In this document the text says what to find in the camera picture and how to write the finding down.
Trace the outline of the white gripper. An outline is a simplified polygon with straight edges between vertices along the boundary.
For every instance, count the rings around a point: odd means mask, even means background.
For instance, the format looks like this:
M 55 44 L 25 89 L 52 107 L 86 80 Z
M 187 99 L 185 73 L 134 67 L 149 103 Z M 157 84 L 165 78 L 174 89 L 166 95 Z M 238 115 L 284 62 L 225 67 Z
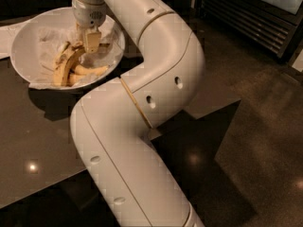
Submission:
M 87 53 L 96 53 L 99 48 L 101 26 L 106 19 L 106 4 L 103 0 L 72 0 L 72 10 L 76 19 L 77 42 L 84 43 Z

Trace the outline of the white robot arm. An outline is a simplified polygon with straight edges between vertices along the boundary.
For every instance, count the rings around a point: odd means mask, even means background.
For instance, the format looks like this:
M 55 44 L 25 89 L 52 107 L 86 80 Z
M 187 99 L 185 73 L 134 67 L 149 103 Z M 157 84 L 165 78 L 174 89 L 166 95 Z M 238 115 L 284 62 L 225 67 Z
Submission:
M 204 227 L 147 137 L 196 95 L 202 46 L 161 0 L 103 1 L 143 61 L 76 104 L 70 125 L 80 157 L 122 227 Z

